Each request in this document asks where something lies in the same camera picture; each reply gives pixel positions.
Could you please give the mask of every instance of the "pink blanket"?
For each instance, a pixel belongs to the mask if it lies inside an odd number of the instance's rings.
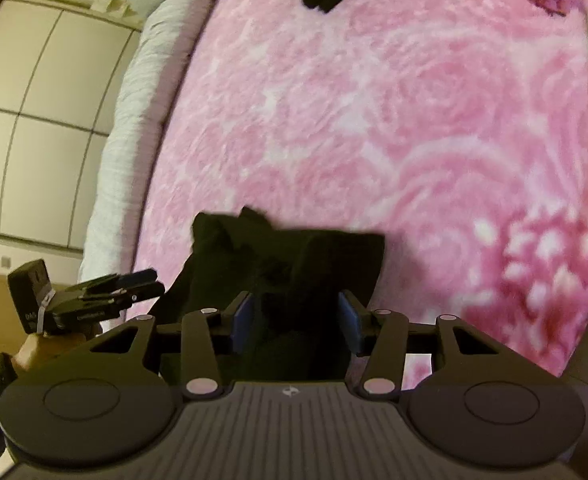
[[[167,127],[136,268],[172,283],[201,210],[379,230],[371,308],[456,314],[561,373],[588,320],[587,9],[220,0]],[[428,372],[410,360],[406,385]]]

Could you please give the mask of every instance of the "logo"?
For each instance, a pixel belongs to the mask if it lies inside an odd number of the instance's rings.
[[[298,388],[294,386],[288,386],[287,388],[283,388],[283,395],[288,396],[290,399],[294,396],[297,396],[300,393]]]
[[[78,321],[81,321],[83,319],[92,319],[93,317],[99,317],[99,316],[104,316],[104,311],[100,311],[100,312],[91,312],[90,314],[83,314],[82,316],[76,316],[76,319]]]

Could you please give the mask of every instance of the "small black device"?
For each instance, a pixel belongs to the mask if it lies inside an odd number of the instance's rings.
[[[154,269],[110,274],[57,292],[45,262],[35,260],[11,272],[7,283],[25,333],[56,335],[85,332],[119,317],[132,303],[161,296],[165,287],[156,278]]]
[[[242,353],[242,292],[158,325],[137,316],[21,376],[0,398],[16,465],[5,480],[578,480],[562,457],[583,431],[573,389],[456,316],[410,323],[338,295],[350,350],[370,356],[354,386],[223,382]],[[180,355],[180,377],[159,375]],[[407,353],[432,374],[402,391]]]

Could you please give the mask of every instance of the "bed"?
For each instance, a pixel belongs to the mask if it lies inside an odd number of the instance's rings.
[[[217,0],[178,86],[111,267],[100,175],[83,278],[172,283],[202,210],[377,230],[369,308],[461,316],[562,373],[588,321],[588,0]]]

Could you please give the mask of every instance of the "black clamp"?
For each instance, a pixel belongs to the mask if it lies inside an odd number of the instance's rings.
[[[367,310],[349,291],[338,299],[338,322],[350,351],[370,356],[356,392],[365,398],[390,400],[403,384],[410,322],[399,312]]]
[[[226,386],[217,355],[241,354],[250,333],[253,298],[241,292],[223,311],[203,308],[183,316],[181,334],[181,393],[187,399],[218,397]]]
[[[45,262],[36,260],[10,273],[7,282],[25,333],[85,332],[120,316],[132,303],[157,298],[165,287],[154,269],[110,274],[55,291]]]

